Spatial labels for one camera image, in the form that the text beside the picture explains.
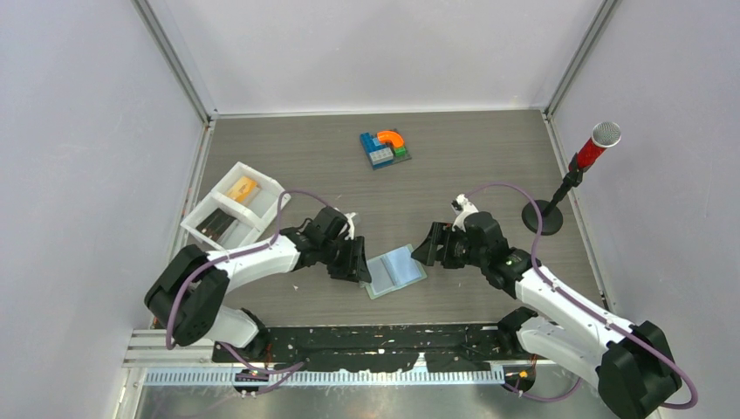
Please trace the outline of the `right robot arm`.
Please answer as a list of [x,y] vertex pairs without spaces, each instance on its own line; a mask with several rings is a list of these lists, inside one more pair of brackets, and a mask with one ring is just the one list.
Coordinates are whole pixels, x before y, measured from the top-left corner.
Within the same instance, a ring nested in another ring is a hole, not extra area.
[[645,418],[682,387],[664,332],[615,316],[584,298],[523,249],[511,247],[488,212],[434,222],[412,252],[426,266],[474,266],[488,283],[522,302],[502,318],[498,346],[556,362],[596,388],[619,418]]

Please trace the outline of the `black credit card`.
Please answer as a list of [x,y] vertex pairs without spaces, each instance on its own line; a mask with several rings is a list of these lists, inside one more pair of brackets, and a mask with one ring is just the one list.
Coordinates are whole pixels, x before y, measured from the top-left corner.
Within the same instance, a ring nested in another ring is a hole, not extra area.
[[222,209],[215,209],[197,225],[196,229],[204,236],[213,234],[227,217]]

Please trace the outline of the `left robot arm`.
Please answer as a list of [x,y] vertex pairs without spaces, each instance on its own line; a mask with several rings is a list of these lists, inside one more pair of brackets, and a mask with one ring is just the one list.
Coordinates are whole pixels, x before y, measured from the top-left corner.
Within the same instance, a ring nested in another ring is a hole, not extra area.
[[144,298],[165,328],[166,347],[208,339],[234,347],[247,361],[260,360],[268,347],[263,324],[246,309],[227,307],[224,298],[259,279],[316,264],[332,279],[371,283],[365,238],[356,235],[353,218],[324,207],[297,227],[232,251],[181,248]]

